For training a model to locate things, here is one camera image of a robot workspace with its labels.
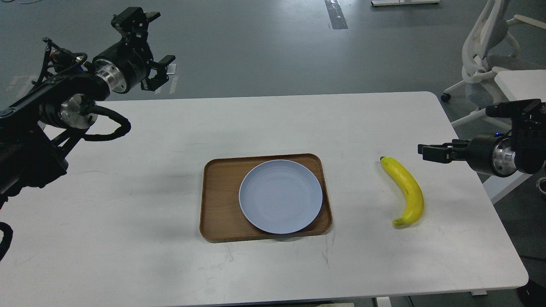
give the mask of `white chair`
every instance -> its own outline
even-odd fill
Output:
[[[471,120],[485,116],[485,107],[490,104],[507,101],[499,87],[495,84],[494,77],[502,70],[529,70],[544,69],[544,67],[516,58],[520,47],[515,38],[508,32],[508,28],[522,23],[546,29],[546,23],[529,17],[515,15],[514,18],[505,21],[503,19],[508,0],[488,0],[480,14],[472,31],[466,38],[462,47],[462,81],[447,88],[441,100],[447,102],[451,99],[451,93],[458,88],[466,86],[466,98],[477,106],[477,110],[461,119],[452,122],[457,127]],[[513,48],[510,55],[490,54],[489,50],[501,41],[507,40]],[[505,122],[484,119],[509,129]]]

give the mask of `table leg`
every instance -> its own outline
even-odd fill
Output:
[[[470,294],[472,294],[472,296],[486,296],[487,291],[486,290],[476,290],[476,291],[471,291]]]
[[[376,297],[375,300],[377,307],[392,307],[389,297]]]
[[[530,176],[530,174],[521,172],[515,172],[512,176],[506,178],[491,176],[483,183],[483,187],[491,202],[495,204]]]

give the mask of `white table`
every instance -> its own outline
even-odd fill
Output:
[[[523,267],[478,176],[423,161],[455,138],[427,92],[108,102],[133,129],[81,143],[69,173],[0,211],[14,231],[0,263],[5,306],[174,306],[515,288]],[[93,133],[115,127],[107,120]],[[213,244],[199,233],[214,158],[311,152],[334,224],[325,235]],[[379,157],[424,192],[413,227]]]
[[[495,76],[495,82],[510,101],[534,98],[546,101],[546,70],[503,70]],[[492,176],[483,186],[496,203],[530,176],[521,172],[506,178]]]

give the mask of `banana tip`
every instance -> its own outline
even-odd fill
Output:
[[[405,226],[405,225],[406,225],[406,221],[404,221],[404,219],[393,220],[393,226],[394,227],[402,227],[402,226]]]

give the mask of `chair wheel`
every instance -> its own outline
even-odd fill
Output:
[[[546,196],[546,177],[542,177],[537,181],[537,189],[542,196]]]
[[[442,96],[440,96],[440,99],[443,102],[448,102],[451,99],[451,94],[444,93]]]

